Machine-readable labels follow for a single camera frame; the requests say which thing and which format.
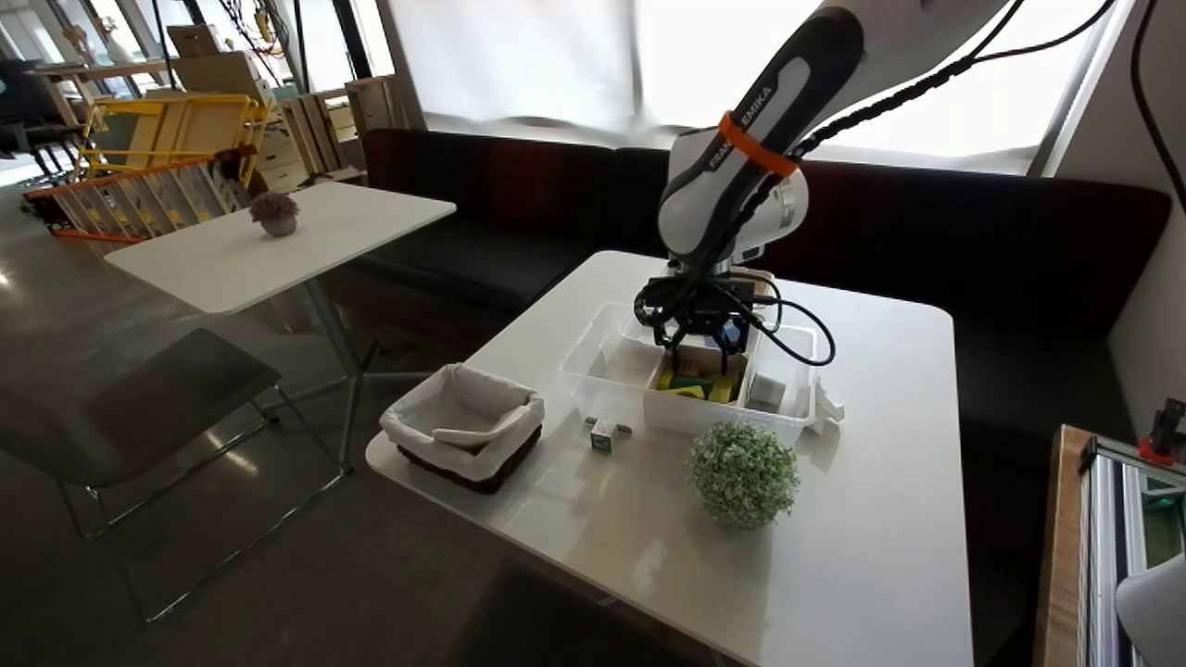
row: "white curtain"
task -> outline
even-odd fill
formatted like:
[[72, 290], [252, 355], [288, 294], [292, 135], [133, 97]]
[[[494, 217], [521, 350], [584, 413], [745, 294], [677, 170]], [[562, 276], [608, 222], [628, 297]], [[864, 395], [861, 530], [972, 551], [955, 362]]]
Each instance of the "white curtain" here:
[[[819, 0], [388, 0], [422, 107], [439, 120], [546, 120], [641, 140], [712, 125]], [[1079, 25], [1102, 0], [1027, 0], [993, 50]], [[987, 63], [834, 139], [823, 155], [959, 165], [1034, 151], [1092, 33]]]

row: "chair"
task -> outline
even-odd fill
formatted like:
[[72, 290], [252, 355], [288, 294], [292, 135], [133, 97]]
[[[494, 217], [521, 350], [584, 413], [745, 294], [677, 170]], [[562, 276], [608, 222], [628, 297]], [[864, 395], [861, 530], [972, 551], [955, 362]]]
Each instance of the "chair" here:
[[[138, 502], [122, 511], [107, 511], [104, 495], [128, 491], [133, 482], [161, 480], [161, 464], [185, 459], [185, 445], [193, 445], [204, 429], [225, 422], [245, 404], [252, 404], [263, 420], [257, 429], [230, 438], [217, 445], [214, 457], [204, 457], [172, 482], [157, 487], [153, 495], [138, 495]], [[275, 427], [275, 413], [285, 409], [296, 416], [296, 422], [313, 433], [320, 454], [335, 459], [335, 480], [320, 491], [303, 495], [292, 507], [285, 507], [266, 534], [257, 543], [245, 543], [230, 548], [214, 569], [209, 569], [185, 595], [172, 597], [164, 607], [143, 607], [133, 572], [126, 562], [126, 548], [117, 543], [117, 528], [133, 519], [140, 507], [161, 502], [167, 491], [183, 487], [185, 480], [209, 472], [214, 459], [232, 454], [232, 445], [250, 440], [252, 433]], [[331, 448], [320, 440], [320, 433], [309, 427], [309, 420], [296, 413], [296, 404], [277, 390], [277, 370], [266, 362], [245, 355], [241, 350], [225, 345], [222, 338], [209, 329], [193, 329], [183, 341], [157, 351], [149, 362], [133, 366], [128, 374], [116, 380], [98, 397], [80, 401], [75, 413], [56, 413], [44, 404], [32, 404], [14, 395], [0, 395], [0, 448], [27, 459], [31, 467], [56, 480], [62, 491], [72, 522], [80, 538], [101, 538], [111, 530], [111, 544], [117, 555], [122, 586], [140, 617], [140, 624], [157, 624], [167, 613], [174, 613], [183, 600], [193, 597], [204, 582], [222, 576], [232, 560], [263, 544], [271, 534], [277, 534], [285, 522], [292, 522], [314, 498], [331, 495], [346, 467]], [[94, 517], [101, 517], [101, 528], [85, 528], [80, 502], [94, 506]]]
[[31, 151], [47, 182], [62, 182], [62, 150], [75, 165], [78, 125], [68, 125], [32, 59], [0, 59], [0, 151]]

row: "concrete floor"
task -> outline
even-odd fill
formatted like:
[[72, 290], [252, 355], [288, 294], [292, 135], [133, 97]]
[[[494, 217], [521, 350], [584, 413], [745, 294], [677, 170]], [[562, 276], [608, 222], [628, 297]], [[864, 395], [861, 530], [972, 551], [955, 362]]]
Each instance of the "concrete floor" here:
[[[204, 320], [107, 269], [104, 252], [47, 238], [19, 213], [19, 188], [5, 188], [0, 386], [40, 401], [80, 401], [193, 325], [266, 360], [292, 395], [335, 380], [335, 351], [313, 325], [301, 294], [232, 320]], [[377, 299], [350, 277], [335, 287], [346, 306]], [[388, 338], [397, 325], [355, 313], [355, 329], [397, 350], [388, 360], [406, 355], [406, 341]], [[439, 341], [431, 360], [462, 351], [462, 345]], [[363, 401], [352, 457], [393, 397]], [[309, 401], [303, 416], [335, 438], [340, 404], [340, 395], [325, 395]], [[217, 548], [263, 530], [277, 507], [325, 475], [335, 467], [301, 429], [257, 438], [241, 457], [222, 459], [122, 530], [140, 595], [167, 600], [185, 588]], [[138, 624], [111, 543], [80, 543], [52, 480], [7, 454], [0, 454], [0, 507], [5, 667], [686, 664], [666, 651], [670, 639], [655, 642], [655, 635], [637, 635], [637, 624], [595, 613], [592, 597], [507, 560], [494, 538], [368, 472], [157, 628]]]

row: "wall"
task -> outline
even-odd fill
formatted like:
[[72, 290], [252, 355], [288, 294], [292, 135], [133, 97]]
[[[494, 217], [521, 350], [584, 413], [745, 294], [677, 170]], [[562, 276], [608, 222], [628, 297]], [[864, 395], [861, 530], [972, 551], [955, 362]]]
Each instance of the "wall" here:
[[[1171, 193], [1153, 140], [1139, 120], [1128, 67], [1133, 25], [1145, 0], [1128, 14], [1112, 59], [1098, 72], [1098, 89], [1081, 102], [1081, 120], [1056, 161], [1064, 178], [1129, 182]], [[1186, 5], [1160, 0], [1145, 36], [1150, 107], [1186, 166]], [[1128, 395], [1129, 420], [1150, 429], [1165, 397], [1186, 397], [1186, 217], [1176, 207], [1171, 225], [1150, 259], [1133, 297], [1112, 325], [1112, 355]]]

